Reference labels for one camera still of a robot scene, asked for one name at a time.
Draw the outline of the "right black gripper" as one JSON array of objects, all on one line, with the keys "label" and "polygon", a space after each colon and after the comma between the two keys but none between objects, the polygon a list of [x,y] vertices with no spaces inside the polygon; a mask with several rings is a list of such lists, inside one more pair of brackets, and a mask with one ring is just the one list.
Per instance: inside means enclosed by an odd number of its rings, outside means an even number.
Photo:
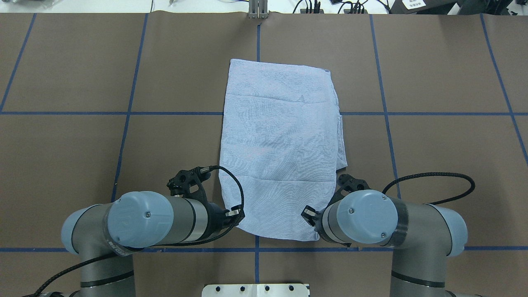
[{"label": "right black gripper", "polygon": [[306,205],[301,212],[301,217],[309,224],[313,225],[314,230],[318,233],[322,240],[326,240],[326,231],[323,226],[324,210],[316,211],[313,207]]}]

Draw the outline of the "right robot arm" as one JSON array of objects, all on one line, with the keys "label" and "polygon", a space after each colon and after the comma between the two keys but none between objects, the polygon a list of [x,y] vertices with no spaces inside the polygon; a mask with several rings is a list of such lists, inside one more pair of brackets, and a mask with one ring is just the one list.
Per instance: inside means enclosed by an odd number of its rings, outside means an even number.
[{"label": "right robot arm", "polygon": [[447,259],[464,252],[466,222],[458,212],[365,189],[322,210],[306,205],[302,218],[325,241],[392,249],[391,297],[456,297],[446,289]]}]

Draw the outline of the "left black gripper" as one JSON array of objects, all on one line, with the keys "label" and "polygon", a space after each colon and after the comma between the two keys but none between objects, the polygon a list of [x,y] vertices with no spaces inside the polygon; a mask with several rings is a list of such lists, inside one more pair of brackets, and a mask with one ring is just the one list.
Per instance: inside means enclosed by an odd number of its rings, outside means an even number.
[{"label": "left black gripper", "polygon": [[216,203],[208,202],[206,206],[208,214],[205,235],[207,238],[213,238],[219,235],[231,225],[239,225],[245,218],[243,205],[236,205],[231,209],[224,209]]}]

